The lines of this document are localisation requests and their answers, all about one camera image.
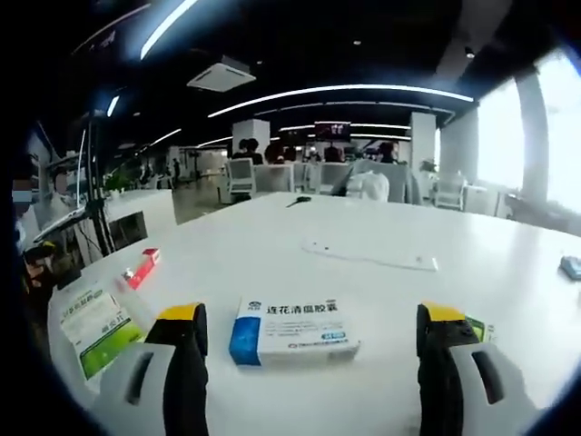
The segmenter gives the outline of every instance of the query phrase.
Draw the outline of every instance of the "small red package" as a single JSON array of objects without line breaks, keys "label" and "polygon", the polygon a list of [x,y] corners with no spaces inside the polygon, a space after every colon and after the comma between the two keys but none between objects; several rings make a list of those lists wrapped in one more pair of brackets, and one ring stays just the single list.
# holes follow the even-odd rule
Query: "small red package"
[{"label": "small red package", "polygon": [[147,248],[143,250],[140,261],[136,268],[126,268],[122,276],[129,286],[136,290],[143,279],[159,262],[160,251],[157,248]]}]

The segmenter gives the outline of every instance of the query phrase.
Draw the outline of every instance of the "medicine box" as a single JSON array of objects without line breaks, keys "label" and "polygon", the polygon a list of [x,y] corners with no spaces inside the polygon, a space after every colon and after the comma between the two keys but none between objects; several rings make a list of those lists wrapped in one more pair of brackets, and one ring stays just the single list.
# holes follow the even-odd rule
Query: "medicine box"
[{"label": "medicine box", "polygon": [[303,365],[351,360],[359,349],[349,307],[336,299],[242,298],[230,341],[238,365]]}]

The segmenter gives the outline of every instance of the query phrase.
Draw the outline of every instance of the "white table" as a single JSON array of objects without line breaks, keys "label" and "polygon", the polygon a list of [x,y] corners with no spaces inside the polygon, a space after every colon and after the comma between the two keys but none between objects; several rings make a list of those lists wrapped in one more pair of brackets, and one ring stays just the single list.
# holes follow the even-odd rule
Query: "white table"
[{"label": "white table", "polygon": [[[295,198],[274,193],[203,216],[114,253],[80,279],[119,272],[144,247],[161,249],[139,294],[155,311],[207,304],[212,435],[417,434],[422,300],[493,323],[497,346],[521,368],[532,401],[546,407],[557,397],[581,357],[580,286],[557,266],[563,254],[581,254],[581,239],[408,204],[316,196],[287,209]],[[305,253],[309,241],[432,255],[439,270],[331,259]],[[340,298],[352,308],[359,354],[318,370],[236,367],[228,344],[243,293]]]}]

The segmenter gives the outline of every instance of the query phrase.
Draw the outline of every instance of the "white pillar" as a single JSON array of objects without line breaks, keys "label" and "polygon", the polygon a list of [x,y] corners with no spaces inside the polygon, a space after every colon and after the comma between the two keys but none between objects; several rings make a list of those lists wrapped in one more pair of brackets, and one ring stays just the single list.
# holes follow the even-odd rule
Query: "white pillar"
[{"label": "white pillar", "polygon": [[239,143],[242,139],[254,138],[258,141],[258,150],[264,150],[271,143],[271,123],[262,120],[246,120],[232,126],[232,152],[240,151]]},{"label": "white pillar", "polygon": [[419,171],[421,163],[434,160],[436,150],[436,116],[414,112],[411,114],[411,169]]},{"label": "white pillar", "polygon": [[439,172],[460,171],[469,183],[476,183],[478,148],[478,109],[475,108],[442,129]]},{"label": "white pillar", "polygon": [[515,77],[525,134],[525,168],[522,195],[545,203],[548,190],[548,121],[545,99],[534,68]]}]

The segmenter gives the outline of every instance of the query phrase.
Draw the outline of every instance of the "ceiling light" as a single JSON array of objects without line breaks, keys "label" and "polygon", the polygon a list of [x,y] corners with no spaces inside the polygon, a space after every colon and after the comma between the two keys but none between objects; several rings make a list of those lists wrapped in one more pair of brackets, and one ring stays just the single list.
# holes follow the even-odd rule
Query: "ceiling light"
[{"label": "ceiling light", "polygon": [[395,124],[362,124],[362,123],[353,123],[351,127],[377,127],[380,129],[402,129],[408,130],[411,127],[408,125],[395,125]]},{"label": "ceiling light", "polygon": [[315,121],[315,124],[351,124],[351,121]]},{"label": "ceiling light", "polygon": [[279,107],[278,109],[270,109],[269,111],[257,112],[254,116],[260,116],[265,114],[274,114],[282,111],[290,111],[293,109],[304,109],[305,107],[315,107],[315,106],[334,106],[341,104],[365,104],[365,105],[377,105],[384,104],[386,106],[400,106],[408,107],[412,109],[422,109],[428,112],[442,112],[444,114],[456,115],[454,111],[449,111],[448,109],[442,109],[440,107],[425,106],[424,104],[410,104],[410,103],[396,103],[396,102],[326,102],[326,103],[311,103],[311,104],[299,104],[295,106],[285,106]]},{"label": "ceiling light", "polygon": [[205,145],[210,145],[210,144],[216,144],[216,143],[221,143],[223,141],[229,141],[231,140],[232,137],[231,136],[227,136],[225,138],[220,138],[220,139],[214,139],[213,141],[208,141],[207,143],[203,143],[203,144],[198,144],[196,145],[196,148],[200,148],[200,147],[204,147]]},{"label": "ceiling light", "polygon": [[183,0],[183,2],[176,7],[171,14],[169,14],[160,25],[157,26],[157,29],[153,31],[145,44],[142,47],[142,54],[141,59],[143,60],[147,53],[152,49],[153,45],[157,43],[157,40],[162,37],[167,29],[175,23],[175,21],[185,14],[185,12],[190,9],[193,5],[195,5],[198,0]]},{"label": "ceiling light", "polygon": [[400,139],[401,141],[411,141],[409,136],[397,136],[396,134],[351,134],[351,138]]},{"label": "ceiling light", "polygon": [[149,146],[151,147],[152,145],[156,145],[157,143],[159,143],[160,141],[163,141],[165,138],[169,138],[170,136],[172,136],[173,134],[177,134],[179,132],[181,132],[182,129],[175,129],[173,132],[169,132],[168,134],[162,136],[159,139],[156,139],[155,141],[153,141],[151,144],[149,144]]},{"label": "ceiling light", "polygon": [[[346,124],[345,121],[316,121],[317,124]],[[396,124],[364,124],[364,123],[351,123],[351,127],[377,127],[380,129],[402,129],[408,130],[411,127],[408,125],[396,125]],[[279,132],[288,132],[289,130],[304,130],[304,129],[314,129],[315,124],[305,124],[305,125],[291,125],[289,127],[281,127]]]},{"label": "ceiling light", "polygon": [[464,53],[466,54],[466,57],[468,59],[474,59],[474,57],[476,56],[474,54],[474,50],[472,50],[470,47],[466,46],[464,47]]},{"label": "ceiling light", "polygon": [[288,132],[289,130],[303,130],[303,129],[314,129],[315,124],[305,124],[305,125],[293,125],[291,127],[281,127],[279,132]]},{"label": "ceiling light", "polygon": [[268,102],[270,100],[276,100],[283,97],[291,97],[293,95],[322,93],[325,91],[367,90],[367,89],[382,91],[407,91],[412,93],[440,95],[442,97],[455,98],[457,100],[462,100],[465,102],[474,101],[472,97],[467,97],[465,95],[449,93],[447,91],[439,91],[438,89],[421,88],[419,86],[407,86],[405,84],[338,84],[334,86],[318,86],[316,88],[297,89],[295,91],[287,91],[286,93],[279,93],[267,95],[261,98],[255,98],[254,100],[249,100],[248,102],[235,104],[234,106],[230,106],[218,112],[214,112],[213,114],[209,114],[208,118],[213,118],[214,116],[226,114],[227,112],[240,109],[241,107],[250,106],[252,104]]},{"label": "ceiling light", "polygon": [[119,95],[116,95],[115,97],[113,97],[113,100],[111,100],[111,102],[109,103],[109,109],[107,109],[107,116],[111,116],[111,114],[115,110],[115,106],[117,105],[118,101],[119,101]]}]

